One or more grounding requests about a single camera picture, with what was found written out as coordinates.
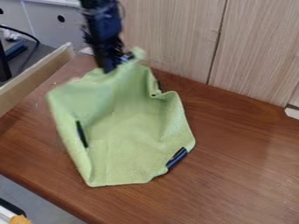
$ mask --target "black clip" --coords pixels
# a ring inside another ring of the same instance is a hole
[[[181,161],[183,158],[185,158],[188,154],[188,151],[186,148],[180,149],[173,158],[166,164],[168,169],[173,168],[175,165],[178,164],[179,161]]]

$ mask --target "green cloth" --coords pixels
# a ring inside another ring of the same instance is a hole
[[[95,69],[48,95],[57,129],[89,186],[147,183],[165,174],[167,162],[195,139],[176,92],[162,93],[143,54],[110,74]],[[84,130],[84,147],[76,121]]]

